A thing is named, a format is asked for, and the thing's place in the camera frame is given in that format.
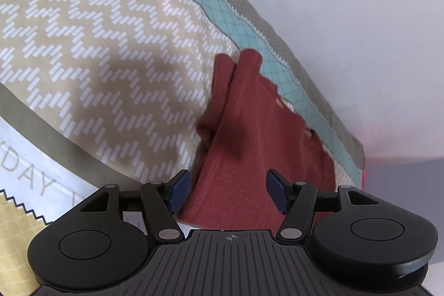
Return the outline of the maroon red t-shirt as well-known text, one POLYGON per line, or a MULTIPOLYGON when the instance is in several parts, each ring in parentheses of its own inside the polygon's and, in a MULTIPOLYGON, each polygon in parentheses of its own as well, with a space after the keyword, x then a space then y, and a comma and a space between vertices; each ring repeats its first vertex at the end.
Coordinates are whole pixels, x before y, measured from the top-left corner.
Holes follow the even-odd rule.
POLYGON ((333 159, 278 88, 260 74, 262 56, 243 50, 215 57, 211 99, 196 130, 203 142, 192 192, 179 219, 207 229, 269 229, 284 217, 266 191, 276 169, 292 183, 336 188, 333 159))

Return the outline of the patterned beige teal bedspread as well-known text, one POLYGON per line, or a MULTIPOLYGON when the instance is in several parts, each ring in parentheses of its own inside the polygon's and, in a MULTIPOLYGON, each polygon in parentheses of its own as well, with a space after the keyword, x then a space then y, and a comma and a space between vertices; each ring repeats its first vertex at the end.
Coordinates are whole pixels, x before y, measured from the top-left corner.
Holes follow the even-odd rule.
POLYGON ((364 149, 247 0, 1 0, 1 293, 38 284, 30 240, 98 187, 165 181, 198 153, 218 53, 245 48, 320 137, 336 183, 364 149))

